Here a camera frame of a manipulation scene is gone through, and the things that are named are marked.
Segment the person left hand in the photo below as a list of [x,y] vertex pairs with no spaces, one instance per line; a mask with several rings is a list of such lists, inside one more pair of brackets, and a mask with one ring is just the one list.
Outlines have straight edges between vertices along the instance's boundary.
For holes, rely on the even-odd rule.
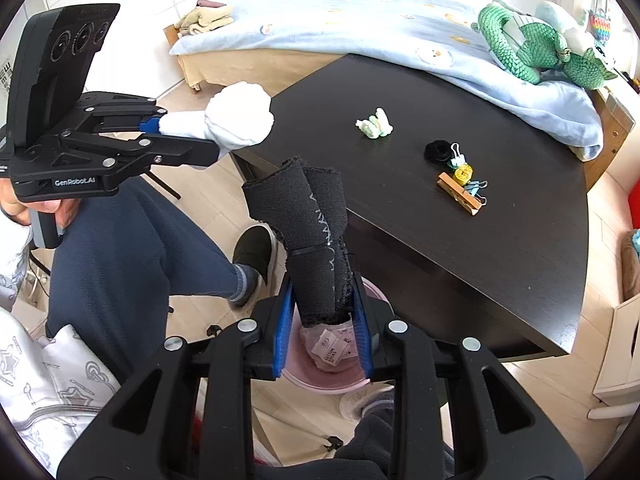
[[53,214],[56,224],[61,229],[66,229],[76,218],[80,207],[80,200],[66,198],[66,200],[46,200],[37,203],[22,203],[14,193],[9,179],[0,179],[0,198],[2,211],[13,221],[22,226],[29,226],[32,212]]

